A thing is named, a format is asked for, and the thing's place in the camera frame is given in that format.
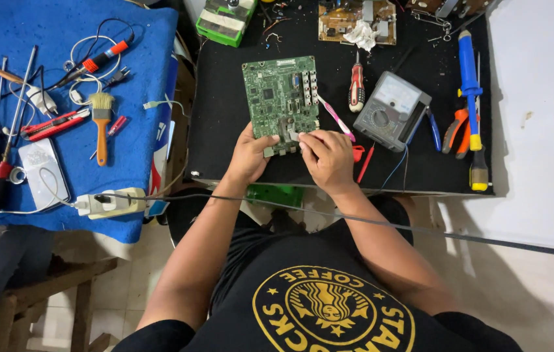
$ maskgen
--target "hand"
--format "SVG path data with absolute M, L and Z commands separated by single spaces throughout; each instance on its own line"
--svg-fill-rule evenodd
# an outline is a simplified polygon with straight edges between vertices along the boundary
M 301 132 L 299 146 L 314 182 L 330 197 L 359 189 L 353 180 L 353 147 L 349 137 L 323 130 Z
M 270 160 L 270 156 L 264 157 L 264 149 L 276 145 L 279 140 L 278 135 L 255 139 L 253 127 L 249 123 L 238 137 L 234 155 L 231 157 L 225 176 L 236 182 L 244 182 L 245 185 L 257 181 Z

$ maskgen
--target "pink toothbrush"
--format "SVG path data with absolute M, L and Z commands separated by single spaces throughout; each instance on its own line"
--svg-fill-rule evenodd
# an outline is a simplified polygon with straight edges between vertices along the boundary
M 333 116 L 333 119 L 336 120 L 336 122 L 338 123 L 338 126 L 340 126 L 340 128 L 342 129 L 342 132 L 344 132 L 345 135 L 349 136 L 349 139 L 353 143 L 355 143 L 355 136 L 351 133 L 351 130 L 349 130 L 349 128 L 344 124 L 344 122 L 342 122 L 342 120 L 338 117 L 338 114 L 333 110 L 331 105 L 329 105 L 329 103 L 327 103 L 324 99 L 322 99 L 320 95 L 318 96 L 318 100 L 320 100 L 320 102 L 323 104 L 325 109 L 327 109 L 329 114 Z

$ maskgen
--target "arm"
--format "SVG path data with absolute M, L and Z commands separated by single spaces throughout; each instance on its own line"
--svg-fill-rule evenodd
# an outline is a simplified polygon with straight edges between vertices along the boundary
M 214 196 L 241 198 L 247 186 L 264 172 L 269 158 L 263 150 L 279 136 L 255 140 L 251 123 L 244 129 L 229 168 Z M 165 319 L 190 325 L 195 331 L 208 315 L 214 286 L 225 264 L 239 200 L 211 198 L 166 262 L 137 330 Z
M 312 178 L 343 214 L 388 221 L 353 181 L 353 152 L 347 136 L 317 130 L 299 139 Z M 400 300 L 430 315 L 458 309 L 442 279 L 397 229 L 356 220 L 346 223 L 368 268 Z

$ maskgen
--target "blue towel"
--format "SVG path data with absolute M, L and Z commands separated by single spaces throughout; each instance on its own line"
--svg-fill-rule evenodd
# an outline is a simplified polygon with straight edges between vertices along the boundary
M 71 47 L 80 39 L 96 34 L 97 26 L 106 18 L 119 18 L 129 22 L 136 32 L 130 48 L 122 53 L 119 68 L 127 66 L 129 79 L 111 88 L 108 92 L 116 101 L 113 111 L 124 115 L 129 121 L 108 143 L 108 164 L 100 167 L 96 160 L 89 160 L 96 149 L 97 126 L 90 118 L 70 130 L 53 136 L 52 142 L 68 184 L 71 201 L 83 194 L 95 194 L 107 189 L 138 187 L 147 189 L 151 160 L 156 145 L 159 116 L 162 104 L 157 108 L 144 110 L 142 104 L 151 100 L 163 100 L 167 75 L 173 66 L 171 56 L 178 14 L 173 9 L 146 10 L 134 4 L 119 0 L 73 0 L 73 1 L 13 1 L 0 0 L 0 67 L 2 57 L 8 57 L 7 69 L 18 76 L 25 75 L 27 62 L 34 45 L 38 45 L 36 65 L 44 65 L 45 85 L 62 78 L 62 64 L 69 59 Z M 108 21 L 101 27 L 101 35 L 116 42 L 126 39 L 130 30 L 121 22 Z M 75 60 L 81 59 L 92 41 L 86 41 L 76 48 Z M 112 43 L 99 39 L 92 56 L 107 50 Z M 114 63 L 102 68 L 101 74 Z M 79 107 L 69 100 L 68 88 L 49 92 L 58 105 L 60 114 L 77 110 Z M 84 99 L 96 89 L 95 83 L 81 83 L 77 86 Z M 1 100 L 0 124 L 10 126 L 17 99 L 9 96 Z M 31 108 L 25 112 L 25 122 L 31 116 Z M 32 124 L 47 121 L 40 112 Z M 17 147 L 25 145 L 20 140 Z M 18 153 L 10 155 L 13 165 L 21 165 Z M 28 184 L 10 185 L 7 211 L 33 211 L 34 200 Z M 29 224 L 48 230 L 84 229 L 100 232 L 123 243 L 139 239 L 142 213 L 134 213 L 112 219 L 90 220 L 79 217 L 77 210 L 66 205 L 31 215 L 0 214 L 0 224 Z

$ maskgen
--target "orange pliers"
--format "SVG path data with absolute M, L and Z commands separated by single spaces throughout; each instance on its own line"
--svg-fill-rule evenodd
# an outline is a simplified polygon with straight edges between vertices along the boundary
M 455 112 L 455 121 L 448 127 L 446 133 L 444 134 L 444 142 L 442 143 L 442 153 L 448 154 L 453 148 L 453 142 L 455 141 L 455 135 L 460 130 L 460 127 L 466 122 L 469 118 L 468 108 L 463 108 Z M 481 120 L 479 114 L 476 116 L 477 122 Z M 463 159 L 466 156 L 466 153 L 469 151 L 470 146 L 470 124 L 466 124 L 466 129 L 464 130 L 464 138 L 461 140 L 460 148 L 455 154 L 456 159 Z

